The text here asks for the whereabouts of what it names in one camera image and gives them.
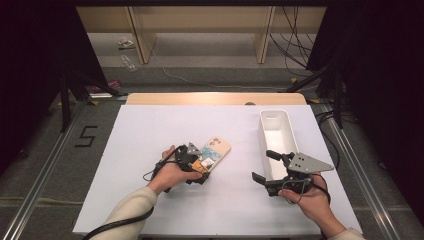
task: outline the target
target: white tabletop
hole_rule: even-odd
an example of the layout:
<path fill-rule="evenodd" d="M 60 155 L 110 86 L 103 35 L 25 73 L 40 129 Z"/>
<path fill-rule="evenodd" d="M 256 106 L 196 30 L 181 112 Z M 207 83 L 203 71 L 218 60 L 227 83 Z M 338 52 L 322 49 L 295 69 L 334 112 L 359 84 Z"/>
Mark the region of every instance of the white tabletop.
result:
<path fill-rule="evenodd" d="M 289 113 L 299 151 L 332 163 L 309 106 L 122 106 L 87 194 L 75 233 L 100 226 L 127 194 L 145 186 L 171 145 L 194 143 L 199 148 L 212 136 L 227 140 L 231 151 L 203 184 L 180 184 L 162 193 L 142 235 L 173 237 L 296 237 L 319 235 L 318 227 L 298 206 L 268 197 L 252 180 L 263 175 L 258 137 L 261 110 Z M 336 171 L 322 174 L 332 209 L 347 227 L 359 223 Z"/>

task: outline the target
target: white sleeve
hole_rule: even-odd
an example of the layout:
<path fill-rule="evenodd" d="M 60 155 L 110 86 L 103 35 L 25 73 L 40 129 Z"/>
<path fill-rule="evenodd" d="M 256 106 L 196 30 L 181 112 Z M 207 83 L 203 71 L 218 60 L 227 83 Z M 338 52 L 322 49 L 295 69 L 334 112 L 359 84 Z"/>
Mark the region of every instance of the white sleeve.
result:
<path fill-rule="evenodd" d="M 149 187 L 137 190 L 118 203 L 104 224 L 141 216 L 156 205 L 157 199 L 156 193 Z M 145 221 L 113 228 L 91 239 L 135 240 L 140 235 Z"/>
<path fill-rule="evenodd" d="M 358 232 L 358 230 L 354 228 L 348 228 L 345 231 L 337 234 L 336 236 L 333 236 L 329 238 L 328 240 L 360 240 L 365 239 L 361 233 Z"/>

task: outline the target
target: white container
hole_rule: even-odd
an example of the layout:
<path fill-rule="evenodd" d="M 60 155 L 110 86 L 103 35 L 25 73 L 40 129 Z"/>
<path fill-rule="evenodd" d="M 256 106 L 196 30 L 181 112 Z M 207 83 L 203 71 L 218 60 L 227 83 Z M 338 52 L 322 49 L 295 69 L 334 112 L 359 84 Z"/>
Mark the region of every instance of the white container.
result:
<path fill-rule="evenodd" d="M 283 110 L 263 110 L 259 121 L 259 142 L 267 181 L 280 180 L 287 176 L 283 161 L 266 156 L 267 150 L 279 154 L 298 153 L 289 115 Z"/>

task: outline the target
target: black clamp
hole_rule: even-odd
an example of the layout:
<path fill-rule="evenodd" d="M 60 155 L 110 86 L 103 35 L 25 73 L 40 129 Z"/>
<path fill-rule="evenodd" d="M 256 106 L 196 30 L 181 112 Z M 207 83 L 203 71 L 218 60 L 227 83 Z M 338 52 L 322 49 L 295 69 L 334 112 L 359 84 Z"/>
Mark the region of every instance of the black clamp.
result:
<path fill-rule="evenodd" d="M 166 163 L 173 162 L 176 163 L 178 167 L 184 172 L 200 172 L 202 174 L 201 178 L 196 180 L 187 180 L 186 183 L 191 184 L 194 182 L 202 185 L 208 179 L 210 172 L 201 165 L 199 161 L 199 155 L 201 155 L 201 152 L 196 146 L 194 146 L 193 143 L 189 143 L 188 146 L 181 145 L 175 148 L 175 150 L 172 151 L 168 156 L 155 164 L 155 169 L 153 170 L 151 180 L 156 177 L 159 170 L 162 169 Z M 165 190 L 165 192 L 169 192 L 170 190 L 171 188 L 168 188 Z"/>
<path fill-rule="evenodd" d="M 290 189 L 298 194 L 303 194 L 311 189 L 313 178 L 309 173 L 290 170 L 290 164 L 295 154 L 279 154 L 271 150 L 266 151 L 266 156 L 274 160 L 282 160 L 286 167 L 287 176 L 280 180 L 267 181 L 265 177 L 252 172 L 252 179 L 263 185 L 270 197 L 278 196 L 282 189 Z"/>

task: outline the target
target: hand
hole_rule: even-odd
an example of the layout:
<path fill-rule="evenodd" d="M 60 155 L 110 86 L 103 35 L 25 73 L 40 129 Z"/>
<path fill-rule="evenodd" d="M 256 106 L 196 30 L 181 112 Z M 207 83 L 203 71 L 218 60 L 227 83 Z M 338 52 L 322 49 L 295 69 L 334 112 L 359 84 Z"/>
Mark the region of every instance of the hand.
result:
<path fill-rule="evenodd" d="M 167 157 L 174 150 L 175 146 L 172 145 L 168 150 L 162 153 L 162 158 Z M 202 174 L 199 172 L 184 172 L 176 163 L 167 163 L 159 170 L 156 177 L 147 184 L 147 187 L 155 191 L 156 195 L 159 195 L 166 189 L 174 187 L 181 182 L 185 182 L 187 179 L 196 180 L 201 177 Z"/>
<path fill-rule="evenodd" d="M 327 189 L 326 183 L 321 176 L 313 176 L 313 182 L 316 185 Z M 285 197 L 292 202 L 298 202 L 301 197 L 299 194 L 289 189 L 280 190 L 278 195 Z M 303 214 L 314 221 L 328 238 L 346 230 L 346 228 L 334 216 L 333 211 L 330 208 L 327 195 L 321 190 L 312 187 L 307 193 L 303 194 L 298 205 Z"/>

